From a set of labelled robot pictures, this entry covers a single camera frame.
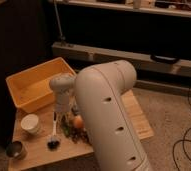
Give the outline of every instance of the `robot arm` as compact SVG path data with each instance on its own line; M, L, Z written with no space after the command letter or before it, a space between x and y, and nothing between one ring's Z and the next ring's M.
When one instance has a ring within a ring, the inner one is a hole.
M152 170L121 100L135 81L126 61L94 65L76 77L76 102L101 170Z

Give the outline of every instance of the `small brush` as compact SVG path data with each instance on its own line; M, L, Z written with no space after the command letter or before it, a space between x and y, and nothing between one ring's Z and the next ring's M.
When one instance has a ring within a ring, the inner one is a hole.
M58 138L56 136L56 112L54 112L53 132L52 132L52 135L47 142L47 146L50 150L55 150L59 147L59 145L60 145L60 141L58 140Z

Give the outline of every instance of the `white bowl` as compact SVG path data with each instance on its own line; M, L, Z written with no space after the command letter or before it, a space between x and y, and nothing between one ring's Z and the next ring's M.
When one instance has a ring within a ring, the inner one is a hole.
M40 129L39 117L35 114L26 115L21 121L21 127L30 134L36 134Z

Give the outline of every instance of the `speckled floor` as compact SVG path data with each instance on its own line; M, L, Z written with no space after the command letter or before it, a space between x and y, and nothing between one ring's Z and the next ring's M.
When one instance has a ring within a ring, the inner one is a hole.
M191 127L191 109L187 97L138 88L133 91L155 132L155 136L142 140L153 169L177 170L172 158L172 147ZM186 147L191 157L191 144L187 143ZM181 144L176 146L175 156L180 170L191 171L191 162L185 157ZM0 171L7 170L7 165L8 159L0 147ZM31 170L96 171L99 167L95 156L90 154Z

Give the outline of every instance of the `wooden tabletop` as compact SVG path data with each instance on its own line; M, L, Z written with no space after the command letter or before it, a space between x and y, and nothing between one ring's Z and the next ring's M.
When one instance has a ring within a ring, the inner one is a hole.
M124 94L122 99L139 138L144 139L153 136L149 122L132 91L128 91ZM17 112L13 140L19 140L24 144L27 150L27 156L22 160L10 159L10 171L24 170L93 152L92 146L82 141L75 144L63 134L59 134L61 146L56 151L48 150L47 140L52 132L52 111L53 105L49 105L35 112L39 116L41 130L34 136L22 130L20 122L26 114L19 111Z

